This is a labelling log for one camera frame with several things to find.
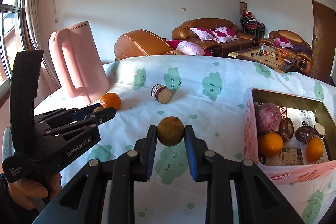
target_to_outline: bedsheet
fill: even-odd
[[[88,160],[113,160],[131,150],[167,116],[178,116],[193,126],[197,138],[229,160],[243,157],[245,105],[251,88],[319,99],[336,118],[336,88],[299,73],[279,74],[259,63],[205,56],[146,56],[104,65],[110,92],[121,98],[115,118],[99,126],[101,141],[62,173],[64,186]],[[173,92],[162,105],[151,88],[163,84]],[[76,107],[62,89],[47,97],[34,114]],[[336,197],[336,172],[313,181],[278,185],[306,224],[318,223]],[[136,223],[186,223],[205,221],[206,183],[193,182],[184,143],[164,147],[158,142],[151,179],[135,183]],[[238,219],[234,202],[234,218]]]

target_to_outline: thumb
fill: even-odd
[[[62,190],[61,179],[62,176],[60,173],[50,177],[50,200],[53,200],[54,197],[60,192],[60,190]]]
[[[18,190],[31,198],[46,198],[48,196],[48,190],[42,184],[27,178],[19,180]]]

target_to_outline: pillow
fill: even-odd
[[[183,40],[168,40],[166,38],[163,38],[163,40],[167,42],[172,47],[173,50],[176,50],[177,46],[183,41]],[[204,51],[204,56],[212,56],[212,54],[208,50],[203,49],[203,51]]]
[[[205,40],[216,41],[216,37],[214,36],[214,34],[212,33],[212,31],[210,31],[208,29],[204,29],[204,28],[191,28],[190,30],[192,30],[195,34],[197,34],[198,37],[199,37],[199,39],[201,41],[205,41]]]
[[[204,51],[201,46],[188,41],[180,42],[176,49],[186,55],[204,55]]]
[[[228,27],[219,27],[219,28],[216,28],[216,30],[219,32],[225,33],[225,35],[230,37],[231,40],[238,39],[235,32]]]
[[[276,46],[281,46],[283,48],[293,48],[292,43],[285,37],[279,37],[273,39]]]
[[[213,33],[214,36],[216,37],[216,41],[217,41],[218,43],[225,43],[225,42],[229,42],[229,41],[232,40],[231,37],[229,37],[228,35],[226,35],[226,34],[223,33],[223,32],[214,30],[214,31],[212,31],[212,33]]]

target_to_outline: pink box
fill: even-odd
[[[274,103],[278,106],[298,108],[310,110],[315,113],[321,123],[326,129],[326,137],[324,144],[329,149],[328,162],[320,164],[309,165],[295,165],[295,166],[266,166],[260,163],[258,159],[258,139],[257,139],[257,127],[255,119],[255,110],[253,102],[261,103]],[[335,153],[336,149],[330,145],[332,140],[336,138],[336,126],[331,118],[325,105],[310,98],[304,98],[294,96],[290,94],[271,92],[268,90],[252,89],[247,104],[246,104],[246,120],[245,120],[245,137],[244,137],[244,158],[251,159],[258,167],[266,174],[266,176],[273,181],[274,184],[289,184],[297,183],[308,180],[314,180],[330,175],[330,173],[336,168]]]

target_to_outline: orange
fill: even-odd
[[[322,141],[313,137],[307,144],[306,156],[307,160],[312,163],[318,161],[323,154],[323,144]]]
[[[120,107],[121,100],[116,93],[106,93],[100,98],[100,103],[104,108],[113,107],[117,110]]]
[[[279,154],[284,146],[281,136],[275,132],[266,133],[259,142],[259,151],[266,157]]]

